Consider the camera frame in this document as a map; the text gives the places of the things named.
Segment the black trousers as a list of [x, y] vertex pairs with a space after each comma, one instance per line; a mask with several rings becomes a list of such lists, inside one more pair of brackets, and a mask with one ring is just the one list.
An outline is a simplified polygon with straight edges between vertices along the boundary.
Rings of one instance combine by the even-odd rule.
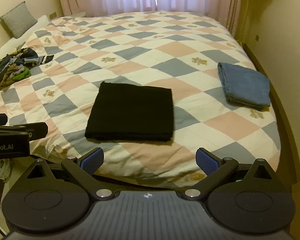
[[102, 82], [84, 136], [98, 141], [170, 141], [174, 131], [172, 90]]

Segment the pile of mixed clothes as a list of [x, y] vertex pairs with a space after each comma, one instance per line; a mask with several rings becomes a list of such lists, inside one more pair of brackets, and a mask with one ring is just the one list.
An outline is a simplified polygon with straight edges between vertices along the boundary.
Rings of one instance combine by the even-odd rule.
[[31, 76], [30, 69], [49, 63], [54, 55], [39, 56], [32, 48], [22, 48], [0, 59], [0, 91]]

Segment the crumpled plastic bag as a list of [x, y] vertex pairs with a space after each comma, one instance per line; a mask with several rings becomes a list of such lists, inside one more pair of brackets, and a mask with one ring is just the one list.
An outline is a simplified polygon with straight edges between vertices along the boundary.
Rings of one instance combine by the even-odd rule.
[[6, 180], [11, 173], [12, 162], [10, 159], [0, 159], [0, 179]]

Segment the white pillow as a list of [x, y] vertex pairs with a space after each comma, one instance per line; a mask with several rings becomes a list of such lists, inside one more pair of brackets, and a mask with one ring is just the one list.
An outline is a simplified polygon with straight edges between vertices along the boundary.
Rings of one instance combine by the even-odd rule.
[[10, 40], [8, 40], [0, 48], [0, 59], [5, 57], [7, 54], [11, 54], [12, 52], [16, 51], [18, 48], [21, 48], [25, 44], [26, 40], [32, 35], [32, 33], [39, 30], [40, 28], [47, 26], [49, 23], [49, 18], [46, 15], [43, 15], [38, 18], [37, 23], [30, 29], [25, 31], [25, 33], [20, 38], [11, 38]]

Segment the folded blue jeans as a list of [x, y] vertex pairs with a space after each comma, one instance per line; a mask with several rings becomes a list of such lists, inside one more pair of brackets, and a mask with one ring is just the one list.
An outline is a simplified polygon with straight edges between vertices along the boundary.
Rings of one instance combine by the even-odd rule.
[[228, 102], [255, 109], [270, 107], [270, 81], [262, 73], [224, 62], [217, 69]]

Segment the grey pillow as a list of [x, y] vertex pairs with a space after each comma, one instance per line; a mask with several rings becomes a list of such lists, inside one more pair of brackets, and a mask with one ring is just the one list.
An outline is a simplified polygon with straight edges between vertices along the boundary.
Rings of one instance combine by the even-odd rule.
[[20, 38], [38, 22], [29, 12], [25, 1], [0, 16], [0, 21], [7, 27], [14, 38]]

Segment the checkered quilt bed cover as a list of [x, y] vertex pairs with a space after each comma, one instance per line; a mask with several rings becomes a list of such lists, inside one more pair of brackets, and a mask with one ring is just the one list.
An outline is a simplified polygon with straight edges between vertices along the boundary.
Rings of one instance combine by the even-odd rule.
[[[280, 160], [280, 137], [272, 109], [227, 103], [217, 64], [253, 69], [242, 47], [219, 22], [190, 12], [131, 12], [108, 17], [62, 17], [25, 42], [53, 60], [0, 92], [0, 113], [9, 123], [47, 123], [31, 153], [60, 162], [104, 150], [98, 174], [133, 184], [190, 186], [205, 177], [195, 153], [203, 147], [220, 158], [250, 164]], [[85, 128], [102, 82], [169, 88], [175, 133], [165, 144], [87, 140]]]

